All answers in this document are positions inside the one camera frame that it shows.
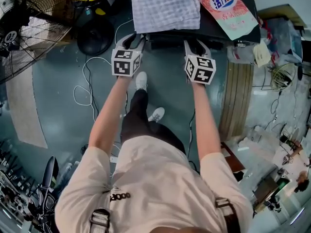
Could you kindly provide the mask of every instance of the plastic bag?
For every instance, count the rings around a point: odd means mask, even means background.
[[[258,25],[242,0],[200,0],[231,40],[249,34]]]

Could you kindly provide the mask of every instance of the white sneaker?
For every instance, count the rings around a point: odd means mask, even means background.
[[[159,122],[164,116],[165,110],[163,107],[156,108],[152,115],[148,118],[148,121]]]
[[[147,91],[147,73],[140,72],[136,77],[136,89],[143,89]]]

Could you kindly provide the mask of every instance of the man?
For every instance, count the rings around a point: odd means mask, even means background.
[[[109,156],[130,81],[117,79],[94,123],[88,149],[56,206],[59,231],[220,233],[227,232],[226,219],[230,217],[229,232],[247,232],[253,210],[221,154],[203,85],[192,84],[201,175],[191,169],[182,142],[157,123],[164,110],[157,109],[149,118],[153,121],[148,121],[147,75],[141,72],[130,112],[122,123],[122,148],[112,186],[108,185]],[[216,208],[216,200],[219,207],[224,201],[219,198],[230,201],[224,202],[226,216]],[[93,214],[100,208],[108,215],[99,223],[102,226],[98,225],[102,214]]]
[[[267,133],[260,126],[255,127],[255,131],[261,135],[270,145],[271,151],[262,150],[258,143],[255,143],[248,138],[245,138],[239,143],[239,147],[249,147],[251,151],[257,155],[275,164],[278,168],[284,171],[284,175],[291,182],[297,183],[296,193],[305,191],[309,185],[308,171],[309,171],[309,158],[301,147],[296,151],[280,140]]]

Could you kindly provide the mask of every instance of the floor mat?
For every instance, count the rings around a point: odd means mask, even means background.
[[[6,83],[12,121],[22,142],[48,148],[35,104],[32,67]]]

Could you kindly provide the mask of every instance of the checkered towel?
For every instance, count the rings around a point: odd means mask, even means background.
[[[199,0],[132,0],[137,33],[199,29]]]

